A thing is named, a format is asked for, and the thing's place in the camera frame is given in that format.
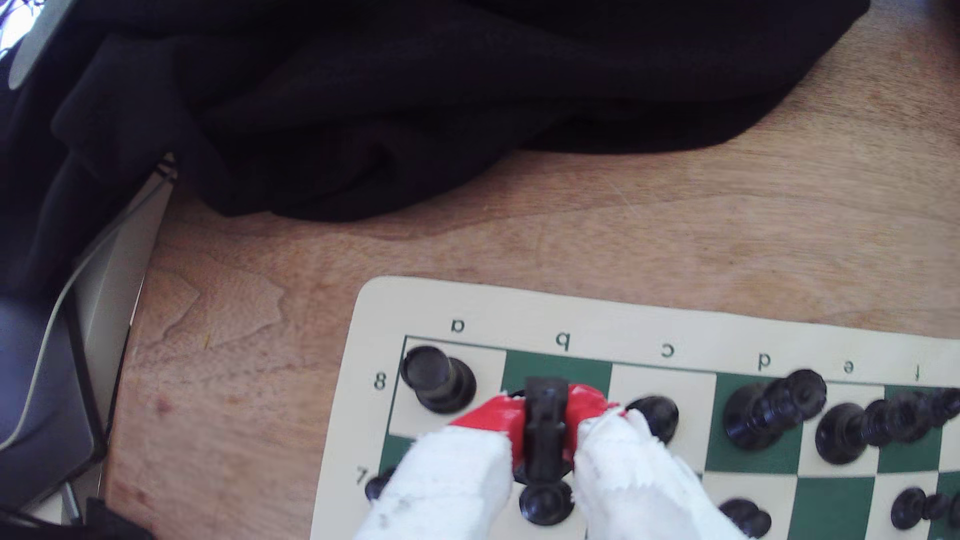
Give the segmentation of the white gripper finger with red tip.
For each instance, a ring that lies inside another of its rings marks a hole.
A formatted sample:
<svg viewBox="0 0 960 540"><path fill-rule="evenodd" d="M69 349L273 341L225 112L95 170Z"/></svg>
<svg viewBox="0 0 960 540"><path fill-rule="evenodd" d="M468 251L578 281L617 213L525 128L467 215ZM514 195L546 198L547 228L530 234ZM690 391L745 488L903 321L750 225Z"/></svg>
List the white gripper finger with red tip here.
<svg viewBox="0 0 960 540"><path fill-rule="evenodd" d="M356 539L487 539L510 499L524 400L496 396L420 436L371 502Z"/></svg>
<svg viewBox="0 0 960 540"><path fill-rule="evenodd" d="M573 502L588 539L746 539L642 412L572 385L565 418Z"/></svg>

